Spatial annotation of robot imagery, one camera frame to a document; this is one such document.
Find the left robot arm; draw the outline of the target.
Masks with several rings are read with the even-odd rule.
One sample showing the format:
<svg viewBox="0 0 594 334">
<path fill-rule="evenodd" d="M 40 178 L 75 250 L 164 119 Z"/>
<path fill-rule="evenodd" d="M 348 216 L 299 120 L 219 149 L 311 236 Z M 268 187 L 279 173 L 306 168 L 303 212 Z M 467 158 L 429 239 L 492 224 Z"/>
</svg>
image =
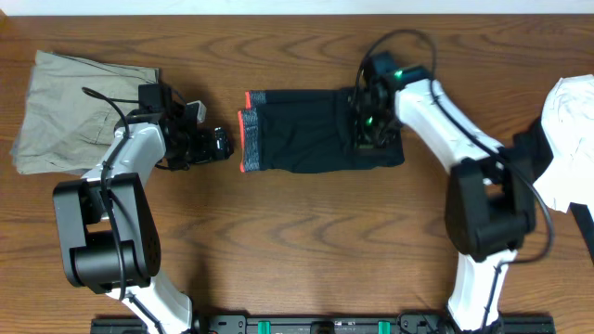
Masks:
<svg viewBox="0 0 594 334">
<path fill-rule="evenodd" d="M 65 276 L 128 307 L 134 333 L 197 333 L 190 297 L 161 269 L 161 243 L 145 184 L 169 150 L 156 123 L 118 123 L 96 167 L 53 191 Z"/>
</svg>

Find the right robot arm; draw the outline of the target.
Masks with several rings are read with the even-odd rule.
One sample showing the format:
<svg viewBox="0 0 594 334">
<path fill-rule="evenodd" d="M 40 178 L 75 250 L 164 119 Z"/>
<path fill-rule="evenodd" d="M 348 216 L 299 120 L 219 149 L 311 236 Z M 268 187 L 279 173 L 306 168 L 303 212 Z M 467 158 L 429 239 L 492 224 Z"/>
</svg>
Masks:
<svg viewBox="0 0 594 334">
<path fill-rule="evenodd" d="M 353 102 L 358 129 L 373 147 L 386 148 L 388 126 L 403 124 L 445 168 L 445 227 L 458 252 L 447 302 L 453 329 L 500 329 L 497 305 L 505 276 L 520 263 L 518 250 L 536 227 L 528 154 L 480 130 L 422 66 L 361 66 Z"/>
</svg>

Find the folded khaki trousers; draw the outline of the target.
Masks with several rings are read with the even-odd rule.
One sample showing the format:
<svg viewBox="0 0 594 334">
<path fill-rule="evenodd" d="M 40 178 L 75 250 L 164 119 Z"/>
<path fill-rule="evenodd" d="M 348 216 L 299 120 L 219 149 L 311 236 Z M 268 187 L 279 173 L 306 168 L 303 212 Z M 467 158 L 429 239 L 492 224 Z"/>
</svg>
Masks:
<svg viewBox="0 0 594 334">
<path fill-rule="evenodd" d="M 25 116 L 11 155 L 18 173 L 80 173 L 110 147 L 117 112 L 85 87 L 112 98 L 123 113 L 136 106 L 138 86 L 158 82 L 160 70 L 96 62 L 39 51 L 25 99 Z"/>
</svg>

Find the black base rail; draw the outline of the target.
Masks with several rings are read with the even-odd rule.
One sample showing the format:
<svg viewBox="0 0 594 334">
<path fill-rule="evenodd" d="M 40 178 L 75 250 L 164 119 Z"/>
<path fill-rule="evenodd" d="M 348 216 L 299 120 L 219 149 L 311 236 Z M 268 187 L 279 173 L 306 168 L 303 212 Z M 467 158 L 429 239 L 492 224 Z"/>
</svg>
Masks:
<svg viewBox="0 0 594 334">
<path fill-rule="evenodd" d="M 502 316 L 484 331 L 459 331 L 452 321 L 436 314 L 407 313 L 384 318 L 306 318 L 246 317 L 244 315 L 212 316 L 180 333 L 209 334 L 430 334 L 430 333 L 557 333 L 550 316 Z M 92 334 L 149 333 L 140 319 L 100 318 L 91 322 Z"/>
</svg>

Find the black leggings red waistband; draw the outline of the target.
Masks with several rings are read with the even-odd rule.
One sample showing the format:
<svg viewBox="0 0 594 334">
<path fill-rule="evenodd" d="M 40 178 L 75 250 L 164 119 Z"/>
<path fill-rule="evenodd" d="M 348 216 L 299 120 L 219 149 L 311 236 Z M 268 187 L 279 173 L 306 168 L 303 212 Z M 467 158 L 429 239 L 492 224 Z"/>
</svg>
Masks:
<svg viewBox="0 0 594 334">
<path fill-rule="evenodd" d="M 400 134 L 386 148 L 356 145 L 350 87 L 251 90 L 238 112 L 244 173 L 328 173 L 395 167 L 405 161 Z"/>
</svg>

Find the black and white garment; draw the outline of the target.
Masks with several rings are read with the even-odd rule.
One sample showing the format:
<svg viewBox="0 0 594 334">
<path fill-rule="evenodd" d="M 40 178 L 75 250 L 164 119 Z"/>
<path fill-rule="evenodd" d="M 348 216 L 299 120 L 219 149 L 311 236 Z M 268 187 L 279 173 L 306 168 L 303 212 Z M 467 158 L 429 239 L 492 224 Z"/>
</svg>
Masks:
<svg viewBox="0 0 594 334">
<path fill-rule="evenodd" d="M 532 155 L 535 189 L 550 209 L 572 213 L 592 253 L 593 76 L 561 78 L 517 138 Z"/>
</svg>

